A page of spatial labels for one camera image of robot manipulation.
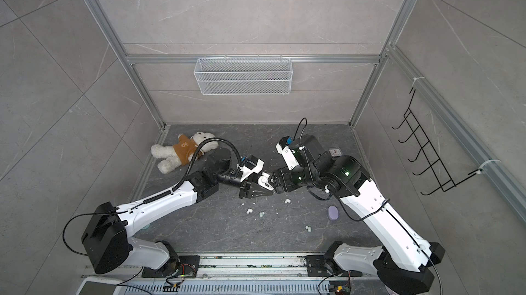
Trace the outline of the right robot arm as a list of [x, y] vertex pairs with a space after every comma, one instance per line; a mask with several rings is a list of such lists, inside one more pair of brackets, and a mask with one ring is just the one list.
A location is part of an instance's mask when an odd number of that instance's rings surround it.
[[345, 214], [354, 212], [353, 222], [364, 222], [381, 242], [378, 247], [334, 242], [323, 257], [331, 276], [369, 274], [396, 294], [429, 292], [440, 278], [436, 267], [445, 255], [443, 246], [427, 241], [409, 226], [356, 158], [332, 156], [314, 136], [304, 133], [306, 125], [302, 119], [295, 135], [281, 138], [276, 145], [286, 162], [286, 167], [271, 174], [276, 191], [305, 187], [327, 192]]

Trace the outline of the purple earbud charging case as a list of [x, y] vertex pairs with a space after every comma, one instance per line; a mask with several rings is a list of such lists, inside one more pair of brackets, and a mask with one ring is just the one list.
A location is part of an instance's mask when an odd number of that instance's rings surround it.
[[328, 218], [331, 220], [331, 221], [336, 221], [339, 219], [339, 211], [338, 211], [338, 208], [336, 206], [329, 206], [328, 209], [327, 209], [327, 215], [328, 215]]

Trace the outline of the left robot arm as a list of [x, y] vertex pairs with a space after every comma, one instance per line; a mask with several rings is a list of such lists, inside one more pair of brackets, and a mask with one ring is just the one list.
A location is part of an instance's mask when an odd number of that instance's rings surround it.
[[221, 184], [239, 188], [241, 198], [271, 196], [272, 177], [264, 171], [264, 162], [253, 155], [241, 157], [231, 142], [225, 140], [224, 144], [208, 155], [201, 170], [191, 171], [192, 159], [176, 185], [119, 206], [103, 203], [90, 214], [81, 242], [94, 272], [107, 274], [121, 266], [141, 266], [149, 273], [169, 277], [180, 269], [178, 254], [167, 241], [136, 238], [141, 229], [207, 199]]

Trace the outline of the white earbud charging case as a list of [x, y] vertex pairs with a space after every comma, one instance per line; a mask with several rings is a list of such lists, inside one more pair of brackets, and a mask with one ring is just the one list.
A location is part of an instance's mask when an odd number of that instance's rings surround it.
[[274, 191], [274, 187], [271, 184], [271, 176], [268, 173], [261, 173], [258, 177], [258, 185], [269, 191]]

